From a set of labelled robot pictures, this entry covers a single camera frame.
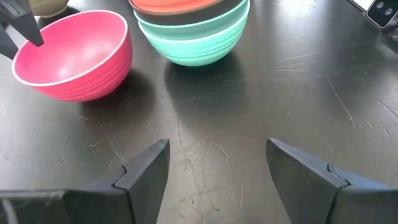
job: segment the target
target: black tabletop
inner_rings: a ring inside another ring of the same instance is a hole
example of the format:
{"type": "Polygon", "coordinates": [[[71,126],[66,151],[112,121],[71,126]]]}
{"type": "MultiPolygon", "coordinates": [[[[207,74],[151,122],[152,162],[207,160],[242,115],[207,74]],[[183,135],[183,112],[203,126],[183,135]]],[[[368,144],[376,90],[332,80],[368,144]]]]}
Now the black tabletop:
{"type": "Polygon", "coordinates": [[[391,43],[348,1],[251,3],[232,53],[187,68],[154,51],[127,0],[71,0],[66,13],[127,19],[132,70],[106,98],[72,103],[18,83],[1,57],[0,189],[79,187],[169,138],[158,223],[289,223],[264,157],[269,137],[398,187],[391,43]]]}

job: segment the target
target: white bowl rim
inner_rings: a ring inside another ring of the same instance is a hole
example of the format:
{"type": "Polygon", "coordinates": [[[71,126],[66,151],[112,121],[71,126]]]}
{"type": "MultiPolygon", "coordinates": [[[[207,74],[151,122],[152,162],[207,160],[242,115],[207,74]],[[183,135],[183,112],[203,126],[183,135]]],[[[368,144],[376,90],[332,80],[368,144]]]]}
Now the white bowl rim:
{"type": "Polygon", "coordinates": [[[76,13],[76,14],[72,14],[70,16],[66,16],[66,17],[64,17],[62,19],[59,19],[59,20],[51,23],[50,25],[48,25],[48,26],[44,27],[43,29],[41,29],[40,33],[41,33],[41,31],[43,31],[45,29],[48,29],[49,27],[54,26],[55,24],[57,24],[57,23],[59,23],[61,21],[64,21],[65,19],[68,19],[68,18],[71,18],[71,17],[74,17],[74,16],[79,16],[79,15],[82,15],[82,14],[94,13],[94,12],[105,12],[105,13],[113,14],[115,16],[118,16],[123,21],[123,24],[124,24],[124,34],[123,34],[122,40],[120,41],[118,46],[104,60],[100,61],[100,63],[98,63],[94,67],[90,68],[89,70],[87,70],[85,72],[82,72],[82,73],[80,73],[78,75],[75,75],[73,77],[67,78],[65,80],[52,82],[52,83],[31,83],[31,82],[23,80],[21,77],[18,76],[18,74],[16,72],[16,62],[17,62],[19,53],[29,43],[29,41],[27,40],[21,45],[21,47],[19,48],[18,52],[16,53],[16,55],[14,57],[14,60],[12,61],[12,74],[14,75],[14,77],[19,82],[21,82],[21,83],[23,83],[25,85],[29,85],[29,86],[35,86],[35,87],[55,86],[55,85],[59,85],[59,84],[66,83],[66,82],[70,82],[72,80],[80,78],[80,77],[92,72],[93,70],[97,69],[98,67],[102,66],[106,61],[108,61],[121,48],[122,44],[124,43],[124,41],[126,40],[126,38],[128,36],[128,32],[129,31],[128,31],[127,21],[122,15],[118,14],[117,12],[113,12],[113,11],[109,11],[109,10],[89,10],[89,11],[79,12],[79,13],[76,13]]]}
{"type": "Polygon", "coordinates": [[[183,28],[184,29],[184,28],[189,28],[189,27],[205,25],[205,24],[211,23],[213,21],[217,21],[218,19],[224,18],[224,17],[234,13],[238,9],[240,9],[241,6],[245,5],[246,2],[248,2],[248,1],[249,0],[242,0],[238,5],[236,5],[232,9],[230,9],[227,12],[225,12],[225,13],[219,15],[219,16],[216,16],[214,18],[207,19],[207,20],[201,21],[201,22],[195,22],[195,23],[192,23],[192,24],[184,24],[184,25],[174,25],[174,26],[173,25],[158,25],[158,24],[153,24],[151,22],[148,22],[145,19],[139,17],[135,10],[134,10],[134,15],[135,15],[135,17],[137,18],[138,21],[140,21],[141,23],[146,24],[148,26],[151,26],[151,27],[162,28],[162,29],[178,29],[178,28],[183,28]]]}
{"type": "Polygon", "coordinates": [[[222,30],[222,31],[220,31],[220,32],[218,32],[218,33],[211,34],[211,35],[206,36],[206,37],[201,37],[201,38],[197,38],[197,39],[192,39],[192,40],[169,40],[169,39],[159,38],[159,37],[156,37],[156,36],[154,36],[154,35],[148,33],[148,32],[143,28],[143,26],[141,25],[141,23],[140,23],[139,21],[138,21],[138,26],[139,26],[140,30],[144,33],[145,36],[149,36],[149,37],[151,37],[152,39],[159,40],[159,41],[161,41],[161,42],[166,42],[166,43],[188,44],[188,43],[199,42],[199,41],[203,41],[203,40],[207,40],[207,39],[212,39],[212,38],[214,38],[214,37],[216,37],[216,36],[218,36],[218,35],[222,35],[222,34],[228,32],[228,31],[231,30],[231,29],[234,29],[237,25],[239,25],[244,19],[246,19],[246,18],[248,17],[249,10],[250,10],[250,0],[248,0],[248,6],[247,6],[247,8],[246,8],[246,12],[245,12],[245,13],[243,14],[243,16],[242,16],[238,21],[236,21],[233,25],[231,25],[231,26],[228,27],[227,29],[222,30]]]}

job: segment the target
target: bowl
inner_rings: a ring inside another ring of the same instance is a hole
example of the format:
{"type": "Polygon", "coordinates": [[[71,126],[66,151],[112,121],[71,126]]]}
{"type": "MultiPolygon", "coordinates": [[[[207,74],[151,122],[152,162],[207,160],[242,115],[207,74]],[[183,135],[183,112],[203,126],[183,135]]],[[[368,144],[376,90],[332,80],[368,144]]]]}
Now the bowl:
{"type": "Polygon", "coordinates": [[[132,0],[134,5],[147,12],[176,13],[209,6],[220,0],[132,0]]]}
{"type": "Polygon", "coordinates": [[[233,25],[219,33],[193,40],[167,40],[156,37],[139,27],[156,51],[171,62],[184,66],[202,66],[213,63],[230,53],[242,36],[248,18],[250,2],[245,13],[233,25]]]}
{"type": "Polygon", "coordinates": [[[12,63],[15,78],[67,101],[90,101],[111,93],[132,62],[126,20],[111,11],[86,11],[41,31],[44,45],[25,42],[12,63]]]}
{"type": "Polygon", "coordinates": [[[193,24],[218,17],[236,7],[241,1],[242,0],[219,0],[209,6],[191,11],[178,13],[155,13],[142,10],[135,6],[132,0],[129,0],[134,11],[141,19],[153,24],[167,26],[193,24]]]}
{"type": "Polygon", "coordinates": [[[247,7],[248,0],[241,0],[236,7],[220,16],[203,22],[179,26],[153,24],[140,18],[137,12],[134,11],[134,14],[148,34],[168,40],[193,40],[216,34],[232,26],[239,18],[242,18],[247,7]]]}
{"type": "Polygon", "coordinates": [[[33,15],[40,17],[53,17],[63,12],[69,0],[29,0],[33,15]]]}

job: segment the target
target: teal bowl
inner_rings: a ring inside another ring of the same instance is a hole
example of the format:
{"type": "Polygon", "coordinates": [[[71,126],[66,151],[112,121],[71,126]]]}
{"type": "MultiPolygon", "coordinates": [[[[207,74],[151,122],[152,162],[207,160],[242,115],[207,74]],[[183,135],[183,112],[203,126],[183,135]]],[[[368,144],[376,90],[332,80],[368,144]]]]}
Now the teal bowl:
{"type": "Polygon", "coordinates": [[[167,40],[193,40],[217,34],[231,27],[245,15],[248,4],[249,0],[242,0],[236,7],[220,16],[194,24],[179,26],[153,24],[140,18],[135,11],[134,15],[136,15],[137,20],[148,34],[167,40]]]}
{"type": "Polygon", "coordinates": [[[218,32],[193,40],[168,40],[150,34],[144,26],[138,25],[158,53],[171,62],[184,66],[202,66],[213,63],[230,53],[242,36],[248,19],[250,1],[244,14],[231,26],[218,32]]]}

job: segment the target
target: pink bowl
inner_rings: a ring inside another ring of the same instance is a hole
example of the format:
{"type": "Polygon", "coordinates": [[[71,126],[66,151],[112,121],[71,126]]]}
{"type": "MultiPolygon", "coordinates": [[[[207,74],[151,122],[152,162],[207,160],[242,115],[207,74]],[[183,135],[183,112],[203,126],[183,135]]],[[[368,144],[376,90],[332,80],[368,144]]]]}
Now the pink bowl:
{"type": "Polygon", "coordinates": [[[111,93],[127,76],[132,44],[126,20],[111,11],[86,11],[41,30],[44,45],[25,42],[12,63],[25,85],[68,101],[111,93]]]}

